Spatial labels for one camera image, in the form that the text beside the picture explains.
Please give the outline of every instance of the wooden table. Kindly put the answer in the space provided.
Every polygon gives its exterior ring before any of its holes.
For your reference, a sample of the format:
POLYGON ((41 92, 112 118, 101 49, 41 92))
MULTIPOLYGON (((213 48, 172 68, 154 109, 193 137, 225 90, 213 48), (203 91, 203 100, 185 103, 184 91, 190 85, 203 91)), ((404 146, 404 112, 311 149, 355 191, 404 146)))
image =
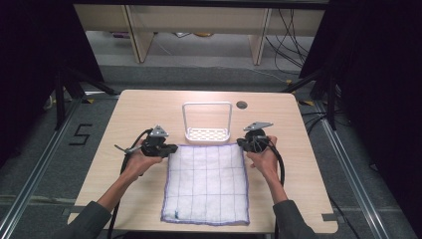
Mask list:
MULTIPOLYGON (((170 136, 167 143, 188 143, 184 135, 182 105, 186 102, 230 102, 233 105, 230 142, 243 137, 243 128, 254 121, 269 121, 267 135, 279 140, 277 149, 286 168, 285 188, 290 199, 298 204, 305 221, 316 233, 334 233, 336 221, 324 221, 323 214, 332 215, 313 149, 310 144, 294 96, 272 93, 124 91, 117 102, 105 134, 76 201, 85 206, 100 198, 118 178, 123 153, 115 144, 128 147, 147 128, 160 124, 170 136), (246 102, 238 109, 236 103, 246 102)), ((221 116, 207 116, 210 121, 221 116)), ((166 181, 167 159, 152 166, 136 181, 120 203, 115 229, 145 231, 196 231, 273 233, 275 215, 270 190, 264 177, 250 168, 245 157, 249 179, 250 220, 248 226, 206 226, 172 224, 160 221, 166 181)), ((72 213, 69 222, 77 216, 72 213)))

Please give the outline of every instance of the gray sleeve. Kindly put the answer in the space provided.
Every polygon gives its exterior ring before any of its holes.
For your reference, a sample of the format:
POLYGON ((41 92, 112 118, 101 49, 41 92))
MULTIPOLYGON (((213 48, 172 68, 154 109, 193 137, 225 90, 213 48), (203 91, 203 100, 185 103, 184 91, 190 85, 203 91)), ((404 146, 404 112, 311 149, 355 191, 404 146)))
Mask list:
POLYGON ((111 214, 105 208, 92 201, 73 222, 57 231, 52 238, 97 238, 110 218, 111 214))
POLYGON ((286 200, 279 202, 273 206, 273 210, 276 214, 277 224, 279 225, 280 238, 317 238, 311 227, 305 223, 294 201, 286 200))

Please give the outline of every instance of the white cloth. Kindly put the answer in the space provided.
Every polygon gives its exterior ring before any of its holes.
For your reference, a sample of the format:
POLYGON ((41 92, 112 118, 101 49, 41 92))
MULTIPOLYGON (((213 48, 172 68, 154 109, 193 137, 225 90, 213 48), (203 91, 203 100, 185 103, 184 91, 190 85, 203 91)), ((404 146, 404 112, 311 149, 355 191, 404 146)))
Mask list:
POLYGON ((170 155, 162 221, 249 224, 248 207, 248 177, 237 144, 179 145, 170 155))

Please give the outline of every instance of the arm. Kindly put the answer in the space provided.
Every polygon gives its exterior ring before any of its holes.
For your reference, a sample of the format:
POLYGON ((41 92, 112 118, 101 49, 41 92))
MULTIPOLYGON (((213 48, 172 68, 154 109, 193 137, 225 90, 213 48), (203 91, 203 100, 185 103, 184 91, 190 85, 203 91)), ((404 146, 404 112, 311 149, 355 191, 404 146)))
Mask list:
POLYGON ((97 238, 111 218, 110 213, 130 185, 151 166, 161 161, 161 157, 143 155, 140 149, 133 152, 126 169, 105 194, 97 202, 90 202, 73 222, 57 231, 52 238, 97 238))
MULTIPOLYGON (((271 143, 276 145, 277 138, 274 136, 269 138, 271 143)), ((257 168, 263 174, 270 188, 275 204, 273 209, 280 228, 280 238, 317 238, 311 227, 305 223, 295 202, 289 200, 279 180, 277 158, 273 152, 266 148, 262 153, 248 152, 246 155, 253 161, 251 167, 257 168)))

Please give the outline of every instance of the hand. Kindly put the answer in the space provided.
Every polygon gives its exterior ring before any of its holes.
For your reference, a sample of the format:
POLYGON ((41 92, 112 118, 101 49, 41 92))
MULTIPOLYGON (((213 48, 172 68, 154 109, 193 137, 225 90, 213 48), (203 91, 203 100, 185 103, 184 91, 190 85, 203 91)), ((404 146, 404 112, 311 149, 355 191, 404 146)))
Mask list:
MULTIPOLYGON (((270 144, 276 145, 277 138, 275 136, 268 136, 270 144)), ((274 153, 266 147, 263 152, 248 152, 246 156, 252 159, 251 167, 256 167, 266 179, 269 177, 278 177, 277 175, 277 158, 274 153)))
MULTIPOLYGON (((141 145, 142 142, 143 140, 141 139, 136 145, 141 145)), ((155 163, 160 163, 161 161, 162 157, 145 156, 140 149, 137 149, 130 155, 130 159, 127 162, 126 169, 123 174, 128 177, 130 182, 134 182, 151 166, 155 163)))

